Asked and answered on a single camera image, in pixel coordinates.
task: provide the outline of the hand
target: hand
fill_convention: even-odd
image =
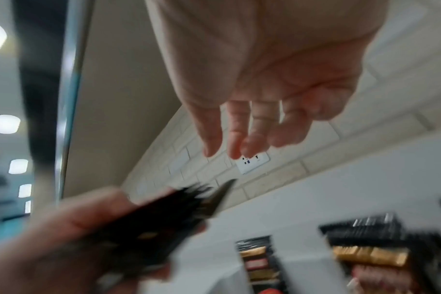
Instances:
[[[136,208],[138,206],[116,188],[104,188],[83,194],[80,199],[71,199],[19,237],[0,244],[0,293],[91,293],[103,274],[95,252],[63,259],[41,258]],[[168,279],[169,275],[168,264],[152,278]],[[135,293],[138,283],[138,279],[128,280],[108,293]]]
[[[146,1],[205,156],[221,145],[226,103],[233,159],[297,144],[313,120],[340,113],[387,6],[386,0]]]

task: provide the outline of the beige brick wall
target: beige brick wall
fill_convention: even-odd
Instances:
[[[227,129],[225,111],[222,128]],[[180,108],[123,184],[132,199],[164,186],[201,181],[218,186],[237,178],[224,208],[313,173],[441,127],[441,0],[395,0],[364,60],[364,72],[344,113],[316,122],[297,146],[271,148],[270,161],[241,175],[226,154],[205,158],[186,111]]]

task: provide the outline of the electrical outlet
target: electrical outlet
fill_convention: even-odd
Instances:
[[[258,153],[252,158],[240,157],[235,161],[238,170],[241,174],[245,174],[269,161],[269,156],[266,152]]]

